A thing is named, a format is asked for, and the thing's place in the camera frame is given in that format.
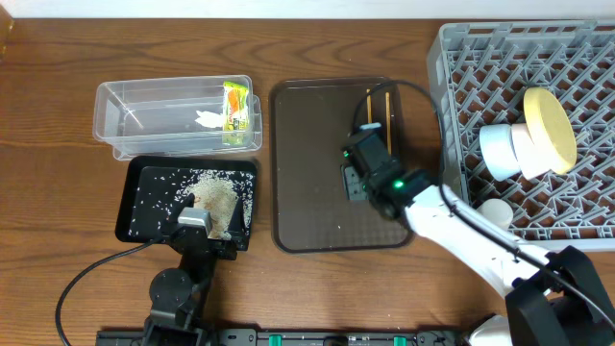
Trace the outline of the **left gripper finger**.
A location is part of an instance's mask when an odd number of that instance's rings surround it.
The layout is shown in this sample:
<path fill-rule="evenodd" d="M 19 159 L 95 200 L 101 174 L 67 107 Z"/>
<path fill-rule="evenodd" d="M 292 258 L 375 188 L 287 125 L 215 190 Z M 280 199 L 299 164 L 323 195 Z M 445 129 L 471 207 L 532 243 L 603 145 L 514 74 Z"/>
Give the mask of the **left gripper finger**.
<path fill-rule="evenodd" d="M 246 240 L 243 202 L 241 199 L 238 199 L 235 203 L 227 233 L 230 235 L 231 241 L 234 243 L 244 243 Z"/>
<path fill-rule="evenodd" d="M 165 219 L 165 230 L 176 231 L 180 229 L 183 222 L 180 220 L 181 216 L 186 213 L 191 213 L 195 202 L 195 196 L 193 193 L 189 193 L 182 199 L 177 206 L 173 207 L 170 214 Z"/>

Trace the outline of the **white tissue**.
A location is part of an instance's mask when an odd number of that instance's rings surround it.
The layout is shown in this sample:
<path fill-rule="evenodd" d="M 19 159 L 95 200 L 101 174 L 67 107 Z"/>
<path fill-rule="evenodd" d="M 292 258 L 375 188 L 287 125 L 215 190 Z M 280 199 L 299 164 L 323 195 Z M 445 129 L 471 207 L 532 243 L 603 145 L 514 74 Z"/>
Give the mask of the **white tissue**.
<path fill-rule="evenodd" d="M 225 116 L 221 113 L 211 111 L 197 111 L 195 121 L 205 128 L 222 128 L 225 123 Z"/>

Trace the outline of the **wooden chopstick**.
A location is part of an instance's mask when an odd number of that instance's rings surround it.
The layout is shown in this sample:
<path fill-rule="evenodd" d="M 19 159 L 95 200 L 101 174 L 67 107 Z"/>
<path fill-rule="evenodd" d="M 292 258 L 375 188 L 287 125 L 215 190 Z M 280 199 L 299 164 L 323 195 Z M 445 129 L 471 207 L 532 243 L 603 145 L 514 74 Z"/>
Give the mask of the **wooden chopstick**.
<path fill-rule="evenodd" d="M 386 147 L 388 154 L 392 154 L 392 107 L 391 96 L 389 92 L 385 93 L 385 133 L 386 133 Z"/>
<path fill-rule="evenodd" d="M 371 89 L 366 89 L 366 110 L 367 110 L 367 123 L 371 124 L 373 122 L 372 116 L 372 100 L 371 100 Z"/>

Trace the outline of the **green yellow snack wrapper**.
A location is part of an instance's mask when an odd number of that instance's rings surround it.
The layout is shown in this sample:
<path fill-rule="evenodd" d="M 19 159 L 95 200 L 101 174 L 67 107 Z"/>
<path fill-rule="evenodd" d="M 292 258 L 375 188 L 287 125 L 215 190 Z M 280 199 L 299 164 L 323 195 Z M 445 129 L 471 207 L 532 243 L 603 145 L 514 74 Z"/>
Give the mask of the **green yellow snack wrapper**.
<path fill-rule="evenodd" d="M 222 114 L 224 144 L 240 146 L 250 127 L 248 97 L 250 90 L 244 85 L 225 82 Z"/>

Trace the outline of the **white cup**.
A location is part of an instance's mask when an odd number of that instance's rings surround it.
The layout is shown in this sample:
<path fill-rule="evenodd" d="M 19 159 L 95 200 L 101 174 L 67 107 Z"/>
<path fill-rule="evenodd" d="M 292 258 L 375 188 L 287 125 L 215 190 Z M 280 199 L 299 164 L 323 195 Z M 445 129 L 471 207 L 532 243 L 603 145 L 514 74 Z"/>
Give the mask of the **white cup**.
<path fill-rule="evenodd" d="M 488 199 L 477 209 L 481 215 L 479 226 L 484 228 L 487 223 L 507 231 L 512 223 L 512 207 L 501 199 Z"/>

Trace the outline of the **blue bowl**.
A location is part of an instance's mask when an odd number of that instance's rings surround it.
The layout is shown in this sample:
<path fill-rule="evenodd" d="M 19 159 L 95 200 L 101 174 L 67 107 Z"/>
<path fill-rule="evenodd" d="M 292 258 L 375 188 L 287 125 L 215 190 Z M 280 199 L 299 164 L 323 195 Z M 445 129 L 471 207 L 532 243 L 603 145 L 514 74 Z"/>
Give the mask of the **blue bowl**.
<path fill-rule="evenodd" d="M 481 127 L 480 150 L 489 173 L 496 181 L 504 181 L 520 172 L 510 125 Z"/>

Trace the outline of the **pink bowl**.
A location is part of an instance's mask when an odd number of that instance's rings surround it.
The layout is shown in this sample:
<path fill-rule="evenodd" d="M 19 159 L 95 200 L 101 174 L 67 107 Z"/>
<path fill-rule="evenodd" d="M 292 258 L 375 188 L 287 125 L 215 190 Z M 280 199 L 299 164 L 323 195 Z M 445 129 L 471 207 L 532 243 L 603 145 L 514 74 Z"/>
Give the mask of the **pink bowl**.
<path fill-rule="evenodd" d="M 534 144 L 526 124 L 513 124 L 511 138 L 521 173 L 527 180 L 550 170 L 545 154 Z"/>

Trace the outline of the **yellow plate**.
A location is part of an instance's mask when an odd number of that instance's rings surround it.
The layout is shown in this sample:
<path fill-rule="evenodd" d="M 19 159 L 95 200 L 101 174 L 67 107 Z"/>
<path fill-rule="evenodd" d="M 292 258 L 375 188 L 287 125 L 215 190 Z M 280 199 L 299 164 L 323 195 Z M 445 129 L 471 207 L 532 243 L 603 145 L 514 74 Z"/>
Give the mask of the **yellow plate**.
<path fill-rule="evenodd" d="M 571 122 L 558 99 L 546 88 L 530 87 L 523 97 L 524 115 L 533 143 L 549 168 L 565 174 L 577 162 L 577 142 Z"/>

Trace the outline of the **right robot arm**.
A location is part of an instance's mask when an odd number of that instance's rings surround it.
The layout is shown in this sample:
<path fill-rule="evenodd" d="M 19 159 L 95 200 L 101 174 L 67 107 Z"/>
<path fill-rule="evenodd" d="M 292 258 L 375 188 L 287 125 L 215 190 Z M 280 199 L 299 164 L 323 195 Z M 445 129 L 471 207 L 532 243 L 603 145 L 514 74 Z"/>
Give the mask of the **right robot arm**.
<path fill-rule="evenodd" d="M 552 252 L 505 232 L 431 174 L 408 171 L 396 159 L 348 164 L 383 217 L 450 252 L 504 299 L 506 314 L 487 318 L 466 334 L 466 344 L 613 344 L 614 307 L 580 250 Z"/>

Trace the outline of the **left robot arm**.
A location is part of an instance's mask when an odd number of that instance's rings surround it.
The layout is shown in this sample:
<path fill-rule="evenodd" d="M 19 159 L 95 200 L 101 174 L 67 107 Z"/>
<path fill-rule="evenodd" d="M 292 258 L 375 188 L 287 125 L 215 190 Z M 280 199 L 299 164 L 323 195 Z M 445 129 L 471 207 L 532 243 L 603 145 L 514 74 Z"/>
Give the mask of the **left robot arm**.
<path fill-rule="evenodd" d="M 246 249 L 249 236 L 242 200 L 230 208 L 228 239 L 209 237 L 210 213 L 195 208 L 194 202 L 190 193 L 161 224 L 162 242 L 182 258 L 178 267 L 162 270 L 150 284 L 152 306 L 141 339 L 144 346 L 218 343 L 215 329 L 201 320 L 215 265 L 219 260 L 235 260 Z"/>

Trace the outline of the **grey dishwasher rack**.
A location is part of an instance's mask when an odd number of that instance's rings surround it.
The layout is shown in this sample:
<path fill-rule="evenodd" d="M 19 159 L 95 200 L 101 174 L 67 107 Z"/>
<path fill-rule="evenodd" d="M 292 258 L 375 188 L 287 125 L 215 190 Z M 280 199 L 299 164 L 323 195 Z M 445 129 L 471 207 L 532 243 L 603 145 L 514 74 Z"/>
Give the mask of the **grey dishwasher rack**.
<path fill-rule="evenodd" d="M 614 24 L 610 20 L 452 23 L 428 55 L 430 92 L 445 131 L 444 179 L 473 207 L 490 198 L 513 210 L 510 230 L 542 247 L 614 248 Z M 553 93 L 578 147 L 574 168 L 498 182 L 479 132 L 523 121 L 529 87 Z"/>

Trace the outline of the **food scraps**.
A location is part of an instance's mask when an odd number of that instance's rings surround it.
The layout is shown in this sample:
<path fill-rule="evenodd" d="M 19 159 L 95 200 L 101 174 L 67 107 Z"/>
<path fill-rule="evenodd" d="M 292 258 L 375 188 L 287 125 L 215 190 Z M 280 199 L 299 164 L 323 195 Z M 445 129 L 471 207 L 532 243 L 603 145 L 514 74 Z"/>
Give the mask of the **food scraps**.
<path fill-rule="evenodd" d="M 194 208 L 210 212 L 210 237 L 228 240 L 227 229 L 238 199 L 243 202 L 245 225 L 251 225 L 255 187 L 256 175 L 248 171 L 147 167 L 138 180 L 127 238 L 147 242 L 160 236 L 171 209 L 193 193 Z"/>

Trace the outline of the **black plastic tray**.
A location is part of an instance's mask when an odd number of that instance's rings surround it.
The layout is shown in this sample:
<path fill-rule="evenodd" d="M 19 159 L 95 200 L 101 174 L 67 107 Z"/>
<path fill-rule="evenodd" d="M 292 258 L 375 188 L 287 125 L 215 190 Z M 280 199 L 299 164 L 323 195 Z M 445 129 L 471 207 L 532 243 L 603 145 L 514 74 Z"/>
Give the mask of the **black plastic tray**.
<path fill-rule="evenodd" d="M 168 233 L 190 195 L 191 208 L 210 214 L 209 238 L 249 246 L 257 166 L 251 161 L 140 156 L 129 164 L 115 235 L 146 243 Z"/>

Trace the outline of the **clear plastic bin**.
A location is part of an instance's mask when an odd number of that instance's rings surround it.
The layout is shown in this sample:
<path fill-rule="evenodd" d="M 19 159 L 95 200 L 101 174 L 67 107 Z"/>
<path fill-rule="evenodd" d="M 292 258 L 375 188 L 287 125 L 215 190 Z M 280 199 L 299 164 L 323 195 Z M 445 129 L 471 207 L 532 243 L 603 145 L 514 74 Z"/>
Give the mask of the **clear plastic bin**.
<path fill-rule="evenodd" d="M 222 114 L 225 82 L 244 85 L 250 127 L 240 146 L 222 141 L 222 128 L 198 124 L 197 111 Z M 262 145 L 260 100 L 247 75 L 175 77 L 104 82 L 97 88 L 93 137 L 119 161 L 141 155 L 203 156 L 257 151 Z"/>

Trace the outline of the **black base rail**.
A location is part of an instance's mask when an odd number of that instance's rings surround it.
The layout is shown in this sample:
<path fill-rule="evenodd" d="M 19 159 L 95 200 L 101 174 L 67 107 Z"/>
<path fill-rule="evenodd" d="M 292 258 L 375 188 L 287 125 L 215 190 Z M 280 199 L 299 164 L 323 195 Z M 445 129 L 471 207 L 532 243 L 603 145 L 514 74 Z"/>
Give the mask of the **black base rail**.
<path fill-rule="evenodd" d="M 462 343 L 455 331 L 258 331 L 212 326 L 179 329 L 151 322 L 141 330 L 100 331 L 95 338 L 96 346 L 458 346 Z"/>

